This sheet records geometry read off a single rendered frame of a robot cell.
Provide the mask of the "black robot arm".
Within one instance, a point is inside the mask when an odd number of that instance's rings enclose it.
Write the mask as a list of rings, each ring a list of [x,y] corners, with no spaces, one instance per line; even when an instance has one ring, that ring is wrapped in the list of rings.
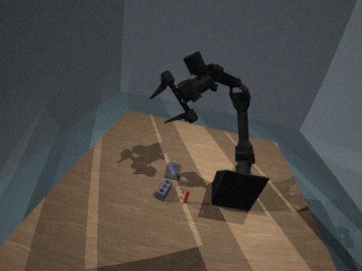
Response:
[[[213,92],[217,91],[218,82],[230,88],[229,96],[233,103],[233,107],[237,111],[237,124],[239,142],[235,146],[235,172],[245,174],[251,173],[251,165],[255,163],[255,155],[252,144],[249,142],[248,134],[248,108],[250,105],[250,93],[248,88],[241,83],[240,78],[235,78],[223,71],[223,68],[218,64],[205,65],[201,57],[201,53],[194,52],[190,56],[183,58],[190,74],[198,75],[194,80],[199,84],[202,93],[210,89]],[[180,82],[177,87],[181,90],[186,99],[191,98],[193,102],[200,99],[202,95],[195,92],[192,84],[192,79],[189,78]],[[233,93],[233,88],[238,87],[243,92]]]

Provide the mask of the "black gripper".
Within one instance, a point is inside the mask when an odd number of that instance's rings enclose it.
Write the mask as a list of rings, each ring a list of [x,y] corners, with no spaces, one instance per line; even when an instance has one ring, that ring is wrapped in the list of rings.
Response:
[[[162,73],[161,74],[161,84],[159,85],[159,87],[157,88],[155,93],[150,97],[150,99],[152,99],[156,95],[163,92],[166,89],[166,87],[169,86],[169,88],[173,91],[177,100],[180,102],[181,106],[185,110],[185,113],[180,114],[176,117],[173,117],[173,118],[167,120],[165,123],[168,123],[171,121],[176,121],[176,120],[181,120],[181,119],[184,119],[185,121],[188,121],[190,123],[194,123],[198,119],[198,116],[195,113],[194,109],[190,109],[187,105],[187,102],[189,102],[191,100],[191,98],[186,99],[183,92],[181,90],[179,90],[179,88],[176,88],[176,86],[174,85],[174,80],[175,80],[174,77],[170,74],[169,71],[165,71],[164,73]],[[191,84],[192,84],[195,92],[199,92],[200,94],[202,94],[199,84],[194,79],[192,79]],[[181,99],[183,100],[183,102]]]

